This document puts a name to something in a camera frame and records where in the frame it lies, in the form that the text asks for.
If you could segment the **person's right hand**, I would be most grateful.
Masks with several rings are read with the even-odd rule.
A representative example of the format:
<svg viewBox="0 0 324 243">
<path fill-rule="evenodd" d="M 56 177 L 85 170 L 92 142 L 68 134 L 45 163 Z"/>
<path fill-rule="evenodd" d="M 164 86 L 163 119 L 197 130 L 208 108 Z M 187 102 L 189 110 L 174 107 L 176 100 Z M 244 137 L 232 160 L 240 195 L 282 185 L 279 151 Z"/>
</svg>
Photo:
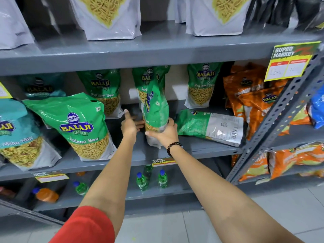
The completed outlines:
<svg viewBox="0 0 324 243">
<path fill-rule="evenodd" d="M 177 124 L 172 118 L 169 118 L 168 124 L 166 125 L 165 130 L 162 132 L 160 139 L 157 139 L 166 149 L 170 144 L 179 142 L 178 133 L 177 133 Z"/>
</svg>

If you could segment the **person's left hand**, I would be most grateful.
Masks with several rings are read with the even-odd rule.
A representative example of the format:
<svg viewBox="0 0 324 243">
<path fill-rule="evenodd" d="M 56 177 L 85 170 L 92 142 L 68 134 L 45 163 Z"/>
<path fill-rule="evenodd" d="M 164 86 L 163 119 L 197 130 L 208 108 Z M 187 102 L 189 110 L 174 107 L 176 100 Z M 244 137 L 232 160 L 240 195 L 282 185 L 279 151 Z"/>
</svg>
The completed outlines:
<svg viewBox="0 0 324 243">
<path fill-rule="evenodd" d="M 124 119 L 121 123 L 121 131 L 123 134 L 123 140 L 127 140 L 132 144 L 136 142 L 136 135 L 144 127 L 144 120 L 136 120 L 136 116 L 130 119 Z"/>
</svg>

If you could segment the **green snack packet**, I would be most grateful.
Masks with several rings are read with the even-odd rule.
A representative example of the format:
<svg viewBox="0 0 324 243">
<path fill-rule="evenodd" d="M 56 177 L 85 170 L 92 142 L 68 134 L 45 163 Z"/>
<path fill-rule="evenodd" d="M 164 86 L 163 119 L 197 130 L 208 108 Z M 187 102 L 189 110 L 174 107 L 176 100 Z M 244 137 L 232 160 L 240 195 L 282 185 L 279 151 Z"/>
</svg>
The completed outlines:
<svg viewBox="0 0 324 243">
<path fill-rule="evenodd" d="M 77 71 L 87 93 L 103 103 L 106 119 L 118 119 L 124 114 L 120 102 L 120 69 Z"/>
<path fill-rule="evenodd" d="M 143 107 L 145 130 L 163 132 L 169 120 L 169 106 L 157 80 L 150 81 Z"/>
<path fill-rule="evenodd" d="M 105 122 L 104 104 L 95 98 L 78 93 L 22 102 L 56 129 L 81 161 L 109 160 L 115 154 L 117 148 Z"/>
<path fill-rule="evenodd" d="M 185 106 L 188 109 L 209 107 L 217 76 L 223 62 L 188 64 L 188 92 Z"/>
<path fill-rule="evenodd" d="M 165 91 L 165 75 L 170 70 L 170 65 L 152 66 L 152 67 L 139 67 L 132 69 L 132 75 L 135 83 L 135 87 L 138 93 L 139 106 L 143 111 L 144 101 L 147 94 L 147 87 L 152 80 L 157 80 Z"/>
<path fill-rule="evenodd" d="M 239 147 L 244 134 L 244 119 L 196 110 L 181 110 L 176 117 L 178 135 L 195 136 Z"/>
</svg>

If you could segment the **person's left forearm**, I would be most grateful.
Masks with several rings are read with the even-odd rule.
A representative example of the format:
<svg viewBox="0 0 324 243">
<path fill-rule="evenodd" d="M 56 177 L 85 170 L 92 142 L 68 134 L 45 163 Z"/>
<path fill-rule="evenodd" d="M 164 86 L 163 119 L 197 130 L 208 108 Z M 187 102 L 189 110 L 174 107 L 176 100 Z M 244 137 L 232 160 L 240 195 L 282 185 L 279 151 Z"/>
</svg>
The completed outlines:
<svg viewBox="0 0 324 243">
<path fill-rule="evenodd" d="M 125 212 L 125 199 L 136 136 L 125 135 L 112 159 L 95 179 L 79 207 L 97 208 L 110 219 L 117 237 Z"/>
</svg>

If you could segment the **person's right forearm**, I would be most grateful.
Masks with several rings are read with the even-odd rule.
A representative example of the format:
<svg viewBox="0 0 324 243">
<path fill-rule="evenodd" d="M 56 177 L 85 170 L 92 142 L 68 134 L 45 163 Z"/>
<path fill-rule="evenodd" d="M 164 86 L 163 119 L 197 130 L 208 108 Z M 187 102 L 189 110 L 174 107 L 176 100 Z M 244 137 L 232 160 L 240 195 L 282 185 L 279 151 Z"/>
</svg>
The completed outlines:
<svg viewBox="0 0 324 243">
<path fill-rule="evenodd" d="M 189 155 L 179 142 L 170 144 L 167 151 L 180 167 L 222 243 L 305 243 L 235 185 Z"/>
</svg>

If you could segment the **small shelf price label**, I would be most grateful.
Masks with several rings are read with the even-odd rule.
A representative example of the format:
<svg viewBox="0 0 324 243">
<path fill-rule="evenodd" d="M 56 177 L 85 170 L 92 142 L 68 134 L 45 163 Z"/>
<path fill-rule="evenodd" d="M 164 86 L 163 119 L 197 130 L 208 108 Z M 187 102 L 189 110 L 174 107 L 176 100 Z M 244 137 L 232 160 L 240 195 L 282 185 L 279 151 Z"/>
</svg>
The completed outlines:
<svg viewBox="0 0 324 243">
<path fill-rule="evenodd" d="M 174 164 L 176 164 L 176 161 L 174 160 L 174 158 L 171 157 L 152 160 L 152 167 L 168 166 Z"/>
<path fill-rule="evenodd" d="M 33 176 L 39 183 L 49 183 L 69 179 L 68 175 L 62 171 L 37 172 L 33 173 Z"/>
<path fill-rule="evenodd" d="M 5 88 L 5 86 L 0 82 L 0 99 L 12 99 L 12 95 Z"/>
</svg>

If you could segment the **green bottle with blue cap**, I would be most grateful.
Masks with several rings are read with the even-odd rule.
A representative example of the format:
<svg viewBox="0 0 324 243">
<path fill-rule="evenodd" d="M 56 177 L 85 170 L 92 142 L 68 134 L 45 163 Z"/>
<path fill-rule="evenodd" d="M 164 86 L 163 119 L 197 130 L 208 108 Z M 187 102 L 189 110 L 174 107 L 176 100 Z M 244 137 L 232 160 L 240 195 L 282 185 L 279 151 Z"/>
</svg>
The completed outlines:
<svg viewBox="0 0 324 243">
<path fill-rule="evenodd" d="M 168 186 L 168 176 L 164 169 L 161 169 L 158 174 L 158 183 L 160 185 L 160 188 L 167 188 Z"/>
<path fill-rule="evenodd" d="M 136 174 L 136 184 L 140 188 L 140 190 L 143 192 L 148 189 L 149 180 L 144 174 L 142 174 L 141 172 L 138 172 Z"/>
<path fill-rule="evenodd" d="M 89 186 L 84 182 L 74 181 L 73 186 L 76 193 L 80 196 L 85 196 L 89 190 Z"/>
</svg>

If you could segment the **grey metal shelf rack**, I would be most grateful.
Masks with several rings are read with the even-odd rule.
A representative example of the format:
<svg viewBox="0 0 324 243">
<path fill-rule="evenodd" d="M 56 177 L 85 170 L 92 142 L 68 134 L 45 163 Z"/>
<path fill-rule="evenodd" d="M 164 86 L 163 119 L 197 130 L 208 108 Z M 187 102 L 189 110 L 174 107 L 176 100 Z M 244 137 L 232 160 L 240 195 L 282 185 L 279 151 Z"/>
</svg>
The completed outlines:
<svg viewBox="0 0 324 243">
<path fill-rule="evenodd" d="M 37 44 L 12 50 L 0 50 L 0 76 L 33 73 L 73 72 L 81 69 L 133 68 L 136 66 L 184 65 L 190 62 L 223 62 L 270 59 L 275 45 L 290 42 L 324 41 L 324 32 L 318 34 L 286 30 L 267 25 L 252 25 L 239 36 L 195 37 L 185 33 L 185 27 L 171 21 L 144 24 L 142 36 L 131 40 L 87 41 L 73 26 L 62 26 L 63 36 L 54 30 L 36 30 Z M 186 150 L 194 157 L 208 161 L 220 173 L 217 160 L 232 154 L 242 154 L 246 143 L 230 147 L 193 137 L 181 137 Z M 16 199 L 11 201 L 23 208 L 64 221 L 81 198 L 72 194 L 71 181 L 56 181 L 50 188 L 58 188 L 62 198 L 57 204 L 46 205 L 31 199 L 36 185 L 32 172 L 22 172 L 14 165 L 0 169 L 0 182 L 23 181 Z"/>
</svg>

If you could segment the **teal snack packet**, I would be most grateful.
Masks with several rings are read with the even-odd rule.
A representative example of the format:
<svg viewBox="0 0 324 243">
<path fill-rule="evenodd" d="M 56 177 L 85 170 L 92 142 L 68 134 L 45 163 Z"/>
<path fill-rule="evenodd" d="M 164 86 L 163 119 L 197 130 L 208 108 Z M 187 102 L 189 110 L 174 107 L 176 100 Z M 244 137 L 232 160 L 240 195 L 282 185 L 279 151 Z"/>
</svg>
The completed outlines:
<svg viewBox="0 0 324 243">
<path fill-rule="evenodd" d="M 15 76 L 28 99 L 40 100 L 65 97 L 63 90 L 66 73 L 41 73 Z"/>
<path fill-rule="evenodd" d="M 53 167 L 62 157 L 25 105 L 0 99 L 0 154 L 22 171 Z"/>
</svg>

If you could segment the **white snack packet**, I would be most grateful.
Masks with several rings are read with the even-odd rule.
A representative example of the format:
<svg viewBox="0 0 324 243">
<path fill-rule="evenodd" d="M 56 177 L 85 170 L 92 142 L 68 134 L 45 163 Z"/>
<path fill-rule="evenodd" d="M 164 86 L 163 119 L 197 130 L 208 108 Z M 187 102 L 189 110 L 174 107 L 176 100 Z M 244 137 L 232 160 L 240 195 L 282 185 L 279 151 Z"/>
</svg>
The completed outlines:
<svg viewBox="0 0 324 243">
<path fill-rule="evenodd" d="M 185 0 L 186 33 L 241 35 L 251 0 Z"/>
<path fill-rule="evenodd" d="M 175 23 L 186 22 L 186 0 L 174 0 L 175 3 Z"/>
<path fill-rule="evenodd" d="M 141 36 L 140 0 L 69 0 L 88 41 Z"/>
<path fill-rule="evenodd" d="M 0 50 L 34 44 L 34 36 L 15 0 L 0 0 Z"/>
</svg>

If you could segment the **pile of orange snack packets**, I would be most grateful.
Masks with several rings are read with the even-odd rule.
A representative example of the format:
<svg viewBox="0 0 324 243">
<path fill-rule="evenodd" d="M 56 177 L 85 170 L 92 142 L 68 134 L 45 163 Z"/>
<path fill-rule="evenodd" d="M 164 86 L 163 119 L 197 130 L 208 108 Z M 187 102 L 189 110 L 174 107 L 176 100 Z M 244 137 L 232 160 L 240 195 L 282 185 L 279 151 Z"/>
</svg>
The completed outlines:
<svg viewBox="0 0 324 243">
<path fill-rule="evenodd" d="M 246 139 L 251 140 L 284 86 L 291 80 L 264 82 L 266 68 L 253 62 L 232 65 L 223 77 L 224 89 L 235 117 L 248 124 Z"/>
<path fill-rule="evenodd" d="M 307 143 L 296 148 L 262 153 L 238 181 L 260 178 L 262 175 L 270 175 L 270 179 L 273 180 L 282 176 L 293 166 L 319 167 L 320 165 L 324 165 L 324 143 Z M 314 171 L 301 172 L 299 175 L 322 178 L 324 177 L 324 167 Z"/>
</svg>

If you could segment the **orange bottle with blue cap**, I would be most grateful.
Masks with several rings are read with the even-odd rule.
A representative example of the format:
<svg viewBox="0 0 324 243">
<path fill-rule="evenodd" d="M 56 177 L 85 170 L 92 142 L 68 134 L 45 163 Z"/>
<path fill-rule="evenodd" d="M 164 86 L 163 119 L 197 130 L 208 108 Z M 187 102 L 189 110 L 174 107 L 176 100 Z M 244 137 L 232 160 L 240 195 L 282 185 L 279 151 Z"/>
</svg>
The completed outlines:
<svg viewBox="0 0 324 243">
<path fill-rule="evenodd" d="M 49 188 L 36 187 L 32 190 L 36 199 L 42 202 L 55 203 L 59 199 L 59 194 Z"/>
</svg>

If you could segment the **red shirt sleeve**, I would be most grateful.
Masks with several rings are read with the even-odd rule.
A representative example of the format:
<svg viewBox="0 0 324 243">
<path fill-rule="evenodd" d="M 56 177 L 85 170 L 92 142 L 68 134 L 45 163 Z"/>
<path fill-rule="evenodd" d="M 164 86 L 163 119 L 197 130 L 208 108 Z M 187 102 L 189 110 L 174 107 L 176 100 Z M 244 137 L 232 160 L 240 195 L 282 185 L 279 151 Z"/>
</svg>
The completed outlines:
<svg viewBox="0 0 324 243">
<path fill-rule="evenodd" d="M 115 231 L 103 211 L 81 206 L 48 243 L 115 243 Z"/>
</svg>

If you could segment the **grey slotted metal upright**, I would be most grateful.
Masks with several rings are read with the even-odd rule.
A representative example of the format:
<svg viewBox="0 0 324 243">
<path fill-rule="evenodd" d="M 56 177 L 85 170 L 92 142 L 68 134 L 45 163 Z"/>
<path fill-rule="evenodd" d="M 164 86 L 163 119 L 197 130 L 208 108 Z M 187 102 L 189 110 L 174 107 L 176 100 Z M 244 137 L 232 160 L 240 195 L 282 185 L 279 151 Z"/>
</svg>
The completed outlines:
<svg viewBox="0 0 324 243">
<path fill-rule="evenodd" d="M 319 52 L 316 52 L 311 58 L 303 75 L 294 78 L 285 85 L 251 141 L 247 142 L 236 165 L 227 175 L 226 181 L 238 184 L 239 178 L 261 154 L 269 151 L 270 144 L 323 84 L 324 41 L 320 43 Z"/>
</svg>

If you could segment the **grey slotted metal bar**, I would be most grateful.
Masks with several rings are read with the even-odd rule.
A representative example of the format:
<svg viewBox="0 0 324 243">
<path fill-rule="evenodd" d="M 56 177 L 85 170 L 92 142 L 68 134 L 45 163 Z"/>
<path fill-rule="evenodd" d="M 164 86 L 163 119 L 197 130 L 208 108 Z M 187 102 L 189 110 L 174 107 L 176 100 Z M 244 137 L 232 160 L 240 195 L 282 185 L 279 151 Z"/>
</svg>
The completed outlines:
<svg viewBox="0 0 324 243">
<path fill-rule="evenodd" d="M 62 226 L 63 221 L 23 208 L 19 205 L 0 199 L 0 217 L 17 215 L 52 226 Z"/>
</svg>

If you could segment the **large yellow green price tag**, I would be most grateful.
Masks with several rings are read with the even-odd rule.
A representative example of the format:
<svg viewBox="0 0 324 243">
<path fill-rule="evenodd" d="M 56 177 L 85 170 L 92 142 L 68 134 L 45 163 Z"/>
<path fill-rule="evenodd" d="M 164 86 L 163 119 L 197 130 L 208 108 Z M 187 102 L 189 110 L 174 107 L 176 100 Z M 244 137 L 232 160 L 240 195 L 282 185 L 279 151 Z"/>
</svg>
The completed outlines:
<svg viewBox="0 0 324 243">
<path fill-rule="evenodd" d="M 265 74 L 265 82 L 302 76 L 320 41 L 275 45 Z"/>
</svg>

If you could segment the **blue snack packet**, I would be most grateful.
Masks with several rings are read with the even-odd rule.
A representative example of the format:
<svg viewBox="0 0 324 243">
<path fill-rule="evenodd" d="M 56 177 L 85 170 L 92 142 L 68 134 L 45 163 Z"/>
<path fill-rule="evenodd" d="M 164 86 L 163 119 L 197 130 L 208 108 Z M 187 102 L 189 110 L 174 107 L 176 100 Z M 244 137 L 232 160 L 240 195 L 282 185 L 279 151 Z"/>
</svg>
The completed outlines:
<svg viewBox="0 0 324 243">
<path fill-rule="evenodd" d="M 315 129 L 324 126 L 324 85 L 310 99 L 307 111 Z"/>
</svg>

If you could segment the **row of black packets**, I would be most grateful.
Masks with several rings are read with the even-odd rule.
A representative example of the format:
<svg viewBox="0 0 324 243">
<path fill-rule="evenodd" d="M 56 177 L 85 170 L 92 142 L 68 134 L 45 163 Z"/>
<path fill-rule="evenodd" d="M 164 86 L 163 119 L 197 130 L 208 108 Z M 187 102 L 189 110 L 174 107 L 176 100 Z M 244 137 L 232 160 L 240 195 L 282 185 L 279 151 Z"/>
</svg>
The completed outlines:
<svg viewBox="0 0 324 243">
<path fill-rule="evenodd" d="M 324 29 L 324 0 L 252 0 L 244 27 L 276 25 L 299 31 Z"/>
</svg>

